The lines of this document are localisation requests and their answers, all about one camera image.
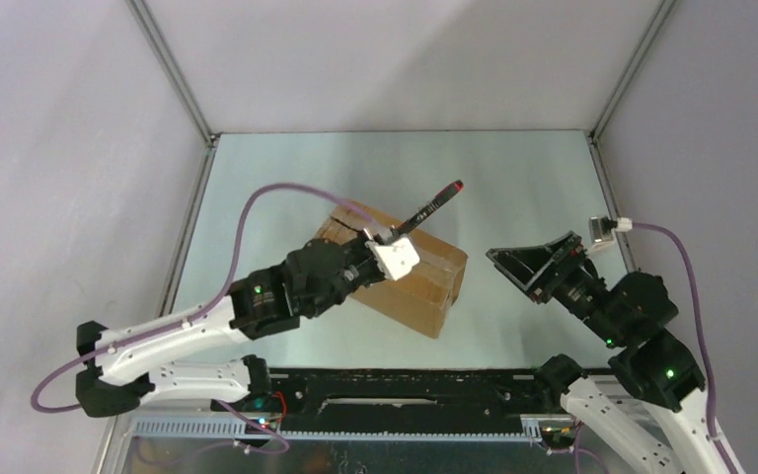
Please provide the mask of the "brown cardboard express box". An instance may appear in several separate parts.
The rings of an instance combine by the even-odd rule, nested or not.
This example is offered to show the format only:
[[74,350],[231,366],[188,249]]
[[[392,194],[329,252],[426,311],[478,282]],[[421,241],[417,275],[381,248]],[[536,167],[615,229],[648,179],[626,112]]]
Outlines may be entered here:
[[[373,207],[352,201],[385,226],[398,226],[402,220]],[[355,237],[366,220],[353,210],[337,206],[316,231],[314,238],[344,243]],[[457,301],[468,261],[461,249],[422,230],[411,234],[419,263],[397,281],[383,281],[361,288],[347,298],[426,337],[437,339],[450,308]]]

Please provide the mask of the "red black utility knife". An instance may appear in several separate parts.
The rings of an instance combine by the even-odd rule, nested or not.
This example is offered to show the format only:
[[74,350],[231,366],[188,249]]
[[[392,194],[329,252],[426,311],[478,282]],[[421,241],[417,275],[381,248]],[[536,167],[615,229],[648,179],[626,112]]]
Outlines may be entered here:
[[420,207],[411,217],[404,220],[399,225],[377,226],[376,233],[372,239],[379,244],[390,244],[395,242],[404,235],[410,234],[423,224],[432,214],[437,212],[447,202],[460,194],[465,188],[461,180],[456,180],[448,184],[438,192],[431,200]]

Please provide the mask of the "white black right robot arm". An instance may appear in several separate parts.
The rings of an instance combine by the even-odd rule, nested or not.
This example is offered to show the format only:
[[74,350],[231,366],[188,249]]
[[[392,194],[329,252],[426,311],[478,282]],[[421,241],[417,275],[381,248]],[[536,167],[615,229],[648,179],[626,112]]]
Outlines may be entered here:
[[552,300],[616,350],[608,365],[667,438],[659,442],[614,407],[574,359],[555,355],[535,370],[534,397],[565,410],[641,473],[739,473],[711,409],[712,387],[691,351],[666,328],[678,313],[659,276],[625,274],[608,286],[578,235],[532,247],[492,248],[493,266],[536,304]]

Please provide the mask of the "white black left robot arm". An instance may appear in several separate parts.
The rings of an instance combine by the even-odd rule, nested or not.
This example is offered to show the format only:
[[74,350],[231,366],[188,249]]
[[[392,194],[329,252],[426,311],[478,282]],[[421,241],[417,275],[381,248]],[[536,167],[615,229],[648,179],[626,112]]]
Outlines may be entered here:
[[272,398],[265,361],[187,365],[205,350],[243,345],[291,331],[344,303],[363,287],[386,280],[378,244],[313,239],[274,266],[229,284],[202,307],[112,329],[97,321],[76,330],[83,369],[75,377],[78,406],[92,418],[127,413],[150,402],[212,399],[260,411]]

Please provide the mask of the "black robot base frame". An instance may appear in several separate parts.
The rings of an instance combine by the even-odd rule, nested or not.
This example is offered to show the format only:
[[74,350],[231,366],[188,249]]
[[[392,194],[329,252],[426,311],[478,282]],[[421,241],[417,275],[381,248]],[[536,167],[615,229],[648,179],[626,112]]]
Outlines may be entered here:
[[666,449],[606,369],[557,356],[539,369],[276,368],[238,402],[175,416],[166,435],[288,440],[539,442],[576,449],[593,434],[620,455]]

